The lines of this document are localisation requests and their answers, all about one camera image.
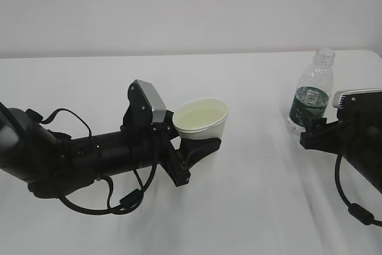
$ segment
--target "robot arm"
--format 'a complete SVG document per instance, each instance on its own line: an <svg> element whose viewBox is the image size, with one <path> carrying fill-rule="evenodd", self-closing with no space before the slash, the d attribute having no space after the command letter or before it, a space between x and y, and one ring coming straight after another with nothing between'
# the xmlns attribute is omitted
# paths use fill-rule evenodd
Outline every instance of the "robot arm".
<svg viewBox="0 0 382 255"><path fill-rule="evenodd" d="M65 196L97 179L107 180L111 190L110 176L115 174L134 171L137 175L139 168L152 166L146 185L142 184L140 190L122 199L118 210L108 208L103 214L124 214L123 211L131 207L126 203L129 200L131 203L131 198L135 198L132 206L136 208L150 185L157 164L176 186L188 184L189 169L217 151L221 140L182 139L179 150L175 150L170 142L178 136L172 124L173 113L166 109L153 85L135 80L129 87L128 99L130 105L119 131L92 136L89 129L89 136L81 139L71 139L67 134L41 126L66 109L56 110L43 121L42 116L32 110L23 112L1 105L0 168L25 181L36 197L59 198L79 212L80 209L67 202Z"/></svg>
<svg viewBox="0 0 382 255"><path fill-rule="evenodd" d="M382 193L382 89L337 92L333 106L338 121L305 114L306 132L300 143L306 149L337 154L335 183L348 211L365 225L379 225L374 216L345 196L340 184L340 162L346 160Z"/></svg>

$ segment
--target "water bottle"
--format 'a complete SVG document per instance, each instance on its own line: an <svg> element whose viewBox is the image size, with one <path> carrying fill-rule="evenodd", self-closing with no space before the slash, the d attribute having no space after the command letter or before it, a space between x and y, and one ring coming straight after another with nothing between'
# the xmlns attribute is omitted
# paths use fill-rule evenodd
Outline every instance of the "water bottle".
<svg viewBox="0 0 382 255"><path fill-rule="evenodd" d="M305 131L302 115L305 110L314 116L323 117L333 90L333 70L335 52L320 49L313 63L304 71L297 84L287 123L289 128L300 135Z"/></svg>

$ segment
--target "green bottle label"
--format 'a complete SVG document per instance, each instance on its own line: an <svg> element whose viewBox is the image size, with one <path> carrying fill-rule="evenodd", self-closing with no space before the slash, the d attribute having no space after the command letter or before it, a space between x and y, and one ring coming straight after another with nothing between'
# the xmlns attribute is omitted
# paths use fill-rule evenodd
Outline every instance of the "green bottle label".
<svg viewBox="0 0 382 255"><path fill-rule="evenodd" d="M301 87L297 89L289 117L297 125L304 126L302 116L309 111L314 116L322 117L329 102L329 96L315 87Z"/></svg>

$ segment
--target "paper cup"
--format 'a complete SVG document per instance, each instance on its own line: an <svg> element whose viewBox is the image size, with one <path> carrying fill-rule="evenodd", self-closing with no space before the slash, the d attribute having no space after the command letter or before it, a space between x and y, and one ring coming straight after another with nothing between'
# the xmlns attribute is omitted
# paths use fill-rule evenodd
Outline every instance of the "paper cup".
<svg viewBox="0 0 382 255"><path fill-rule="evenodd" d="M182 139L221 139L228 117L226 104L217 99L196 99L174 113L172 122Z"/></svg>

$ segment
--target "white table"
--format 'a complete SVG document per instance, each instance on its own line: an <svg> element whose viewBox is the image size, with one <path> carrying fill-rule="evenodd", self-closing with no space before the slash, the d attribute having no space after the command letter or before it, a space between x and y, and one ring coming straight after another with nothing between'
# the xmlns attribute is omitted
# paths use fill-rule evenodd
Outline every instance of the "white table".
<svg viewBox="0 0 382 255"><path fill-rule="evenodd" d="M0 172L1 254L381 254L382 229L348 215L337 195L335 156L304 150L287 130L297 79L313 55L1 59L5 105L44 116L67 107L94 134L118 130L136 78L152 82L168 109L198 97L230 109L220 151L191 169L189 185L175 188L158 168L141 207L127 216L77 214ZM334 75L335 90L381 87L382 59L339 51ZM335 120L335 109L326 115ZM64 113L49 128L86 136ZM347 195L382 219L382 195L347 162L341 168ZM132 173L116 176L115 185L114 203L137 186ZM104 208L106 195L99 182L70 199Z"/></svg>

